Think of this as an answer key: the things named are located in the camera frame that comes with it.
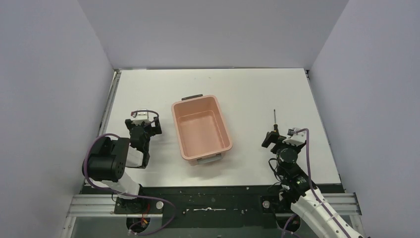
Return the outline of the black handled screwdriver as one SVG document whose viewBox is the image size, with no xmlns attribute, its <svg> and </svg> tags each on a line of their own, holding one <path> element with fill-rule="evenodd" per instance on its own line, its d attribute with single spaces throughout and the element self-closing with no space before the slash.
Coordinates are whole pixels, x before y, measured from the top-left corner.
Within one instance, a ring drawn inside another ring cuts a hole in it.
<svg viewBox="0 0 420 238">
<path fill-rule="evenodd" d="M 273 110 L 273 117 L 274 117 L 273 131 L 276 134 L 279 134 L 278 124 L 277 124 L 277 119 L 276 119 L 276 109 Z"/>
</svg>

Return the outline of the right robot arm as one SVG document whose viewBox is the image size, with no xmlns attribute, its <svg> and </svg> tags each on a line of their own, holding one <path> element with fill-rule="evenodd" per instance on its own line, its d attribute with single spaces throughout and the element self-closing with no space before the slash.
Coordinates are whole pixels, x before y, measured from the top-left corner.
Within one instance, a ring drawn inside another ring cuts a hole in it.
<svg viewBox="0 0 420 238">
<path fill-rule="evenodd" d="M 319 238 L 361 238 L 330 205 L 319 187 L 312 180 L 310 165 L 310 134 L 307 128 L 292 128 L 287 135 L 280 135 L 278 125 L 266 133 L 262 147 L 273 145 L 275 155 L 272 167 L 274 176 L 281 188 L 279 197 L 290 203 L 293 215 L 286 221 L 289 224 L 296 216 L 301 218 Z"/>
</svg>

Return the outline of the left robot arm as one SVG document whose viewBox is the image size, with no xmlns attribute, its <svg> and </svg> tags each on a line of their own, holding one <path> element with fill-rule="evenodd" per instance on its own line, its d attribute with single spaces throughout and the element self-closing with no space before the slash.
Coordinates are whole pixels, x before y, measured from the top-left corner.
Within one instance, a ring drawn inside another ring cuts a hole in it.
<svg viewBox="0 0 420 238">
<path fill-rule="evenodd" d="M 127 200 L 134 213 L 146 208 L 149 196 L 126 172 L 126 168 L 145 169 L 150 160 L 151 137 L 162 134 L 159 117 L 153 120 L 126 119 L 129 137 L 105 133 L 95 139 L 82 165 L 82 173 L 94 188 L 117 194 Z"/>
</svg>

